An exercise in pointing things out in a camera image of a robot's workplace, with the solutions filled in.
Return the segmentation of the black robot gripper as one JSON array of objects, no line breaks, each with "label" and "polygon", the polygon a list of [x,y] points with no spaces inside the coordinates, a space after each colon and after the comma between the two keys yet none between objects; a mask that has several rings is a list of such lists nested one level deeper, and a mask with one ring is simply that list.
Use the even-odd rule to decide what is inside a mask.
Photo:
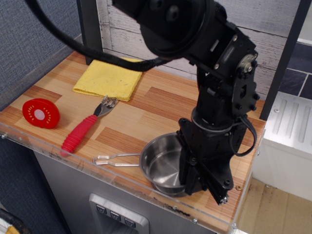
[{"label": "black robot gripper", "polygon": [[247,115],[221,132],[202,129],[186,118],[178,123],[177,138],[182,146],[179,181],[185,186],[185,193],[192,195],[209,190],[218,205],[227,203],[228,191],[234,187],[230,161],[245,136]]}]

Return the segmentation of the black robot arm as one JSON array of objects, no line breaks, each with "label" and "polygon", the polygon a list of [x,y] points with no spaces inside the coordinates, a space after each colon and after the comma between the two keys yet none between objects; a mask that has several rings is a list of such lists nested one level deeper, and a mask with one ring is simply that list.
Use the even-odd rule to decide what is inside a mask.
[{"label": "black robot arm", "polygon": [[186,194],[209,190],[218,204],[234,186],[230,160],[240,156],[247,114],[256,110],[255,44],[213,0],[115,0],[135,19],[148,49],[197,67],[199,96],[191,120],[179,120],[179,181]]}]

